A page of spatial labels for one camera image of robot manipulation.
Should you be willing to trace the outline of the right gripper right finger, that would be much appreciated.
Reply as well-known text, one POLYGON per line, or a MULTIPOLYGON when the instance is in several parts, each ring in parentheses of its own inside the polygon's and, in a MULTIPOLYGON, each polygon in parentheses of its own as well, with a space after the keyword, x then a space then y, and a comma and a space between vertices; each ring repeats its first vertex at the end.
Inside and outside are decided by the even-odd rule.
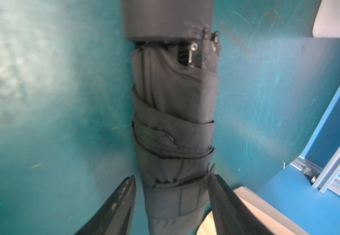
POLYGON ((208 186, 218 235, 271 235, 220 175, 212 174, 208 186))

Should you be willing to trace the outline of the black umbrella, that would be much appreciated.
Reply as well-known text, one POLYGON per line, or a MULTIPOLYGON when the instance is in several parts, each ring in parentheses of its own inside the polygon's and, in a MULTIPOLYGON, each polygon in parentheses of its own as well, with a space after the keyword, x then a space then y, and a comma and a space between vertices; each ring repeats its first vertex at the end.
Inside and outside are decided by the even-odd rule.
POLYGON ((131 41, 191 41, 211 29, 214 1, 121 1, 125 37, 131 41))
POLYGON ((199 61, 160 42, 132 54, 133 139, 151 235, 188 234, 209 201, 219 32, 196 44, 199 61))

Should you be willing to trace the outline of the white three-drawer cabinet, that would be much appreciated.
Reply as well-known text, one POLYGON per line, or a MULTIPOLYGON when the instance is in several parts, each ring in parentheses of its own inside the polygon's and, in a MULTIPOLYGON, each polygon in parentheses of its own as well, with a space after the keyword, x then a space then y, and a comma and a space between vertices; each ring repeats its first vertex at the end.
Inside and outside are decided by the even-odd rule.
POLYGON ((275 235, 306 235, 300 226, 276 210, 247 187, 234 189, 234 193, 250 212, 275 235))

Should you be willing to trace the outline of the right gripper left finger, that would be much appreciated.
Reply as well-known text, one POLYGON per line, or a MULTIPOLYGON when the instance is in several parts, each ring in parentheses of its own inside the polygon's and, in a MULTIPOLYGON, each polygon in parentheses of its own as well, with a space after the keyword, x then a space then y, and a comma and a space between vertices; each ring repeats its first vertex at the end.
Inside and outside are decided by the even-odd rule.
POLYGON ((76 235, 129 235, 136 198, 135 176, 125 178, 76 235))

